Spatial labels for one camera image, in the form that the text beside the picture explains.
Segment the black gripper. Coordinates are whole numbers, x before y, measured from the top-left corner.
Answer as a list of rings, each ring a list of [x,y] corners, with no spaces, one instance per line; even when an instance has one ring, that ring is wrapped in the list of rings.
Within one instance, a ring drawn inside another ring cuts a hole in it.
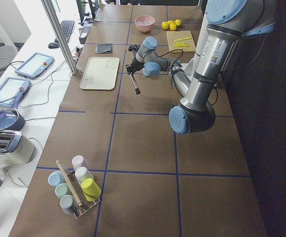
[[[135,57],[133,58],[131,64],[126,65],[126,70],[128,74],[134,74],[144,68],[144,62],[139,62]]]

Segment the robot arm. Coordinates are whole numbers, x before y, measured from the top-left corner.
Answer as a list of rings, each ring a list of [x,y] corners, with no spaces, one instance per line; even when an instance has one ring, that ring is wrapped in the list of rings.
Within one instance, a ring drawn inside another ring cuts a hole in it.
[[[276,0],[209,0],[197,42],[194,58],[189,62],[188,77],[177,59],[166,59],[156,53],[158,42],[146,37],[133,45],[134,58],[127,65],[130,76],[142,70],[144,76],[167,72],[182,96],[179,105],[169,112],[169,123],[177,134],[210,129],[215,112],[208,98],[234,42],[265,35],[273,31],[278,2]]]

